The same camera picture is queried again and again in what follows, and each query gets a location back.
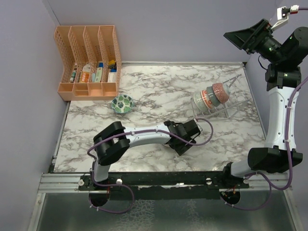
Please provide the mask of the grey leaf pattern bowl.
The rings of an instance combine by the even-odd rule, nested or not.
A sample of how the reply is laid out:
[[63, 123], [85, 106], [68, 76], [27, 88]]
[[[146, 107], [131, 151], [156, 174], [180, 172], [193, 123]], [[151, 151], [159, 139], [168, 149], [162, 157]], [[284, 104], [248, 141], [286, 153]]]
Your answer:
[[216, 98], [221, 104], [226, 103], [229, 100], [231, 90], [227, 84], [214, 83], [212, 88]]

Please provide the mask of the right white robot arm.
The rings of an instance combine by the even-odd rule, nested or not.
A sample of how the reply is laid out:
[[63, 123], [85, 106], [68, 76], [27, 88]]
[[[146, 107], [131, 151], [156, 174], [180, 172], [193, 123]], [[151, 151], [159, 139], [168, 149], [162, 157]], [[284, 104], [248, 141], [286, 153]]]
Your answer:
[[299, 27], [281, 44], [272, 35], [273, 26], [266, 19], [254, 26], [226, 32], [224, 37], [248, 54], [259, 53], [269, 61], [265, 73], [269, 94], [269, 127], [264, 147], [251, 148], [246, 160], [229, 163], [221, 183], [232, 188], [247, 174], [263, 171], [284, 173], [300, 164], [302, 153], [296, 151], [294, 138], [295, 106], [301, 80], [300, 64], [308, 54], [308, 29]]

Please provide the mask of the blue hexagon red-rim bowl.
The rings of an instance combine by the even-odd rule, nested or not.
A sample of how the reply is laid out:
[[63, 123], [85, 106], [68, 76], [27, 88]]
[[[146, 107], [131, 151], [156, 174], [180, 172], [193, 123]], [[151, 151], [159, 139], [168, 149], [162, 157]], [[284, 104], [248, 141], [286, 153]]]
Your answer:
[[207, 87], [206, 88], [206, 91], [207, 91], [207, 94], [209, 96], [209, 99], [211, 101], [211, 103], [213, 104], [214, 107], [217, 107], [219, 106], [221, 103], [220, 101], [217, 99], [215, 93], [214, 93], [214, 90], [213, 90], [213, 87], [210, 86], [210, 87]]

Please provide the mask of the green leaf pattern bowl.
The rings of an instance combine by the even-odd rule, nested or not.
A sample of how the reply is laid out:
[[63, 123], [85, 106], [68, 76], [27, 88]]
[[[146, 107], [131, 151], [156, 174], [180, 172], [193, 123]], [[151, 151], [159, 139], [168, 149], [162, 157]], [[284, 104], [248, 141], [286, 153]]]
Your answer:
[[111, 108], [115, 113], [126, 114], [134, 107], [133, 99], [128, 95], [118, 95], [111, 102]]

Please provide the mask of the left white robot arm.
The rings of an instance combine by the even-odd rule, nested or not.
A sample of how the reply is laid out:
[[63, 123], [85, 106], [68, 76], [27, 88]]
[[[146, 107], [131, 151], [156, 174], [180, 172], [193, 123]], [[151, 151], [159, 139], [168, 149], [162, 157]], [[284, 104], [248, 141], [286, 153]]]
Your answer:
[[94, 136], [93, 142], [98, 144], [122, 133], [124, 135], [119, 136], [117, 142], [111, 139], [94, 148], [97, 160], [94, 162], [94, 174], [90, 178], [90, 185], [96, 190], [105, 187], [111, 164], [117, 162], [129, 148], [148, 144], [166, 144], [178, 155], [183, 155], [191, 148], [187, 142], [196, 144], [195, 138], [201, 134], [201, 131], [194, 120], [186, 123], [167, 120], [154, 127], [144, 128], [129, 128], [123, 126], [120, 121], [116, 121]]

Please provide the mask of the green white geometric bowl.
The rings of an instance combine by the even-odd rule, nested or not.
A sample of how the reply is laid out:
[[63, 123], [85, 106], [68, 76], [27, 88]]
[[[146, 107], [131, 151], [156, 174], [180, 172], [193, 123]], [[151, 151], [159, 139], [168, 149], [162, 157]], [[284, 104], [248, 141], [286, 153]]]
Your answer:
[[203, 98], [201, 96], [201, 92], [198, 91], [193, 95], [193, 101], [196, 105], [196, 107], [198, 108], [198, 110], [202, 113], [206, 113], [208, 112], [208, 108], [205, 104], [205, 102], [203, 101]]

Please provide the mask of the orange floral bowl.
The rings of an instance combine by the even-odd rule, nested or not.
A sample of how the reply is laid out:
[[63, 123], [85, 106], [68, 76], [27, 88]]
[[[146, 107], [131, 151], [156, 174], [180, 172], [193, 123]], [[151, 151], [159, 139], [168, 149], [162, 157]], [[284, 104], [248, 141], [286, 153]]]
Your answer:
[[208, 109], [213, 109], [213, 104], [212, 104], [211, 100], [209, 99], [209, 96], [208, 96], [206, 90], [201, 91], [201, 97], [202, 97], [202, 100], [205, 103], [206, 107]]

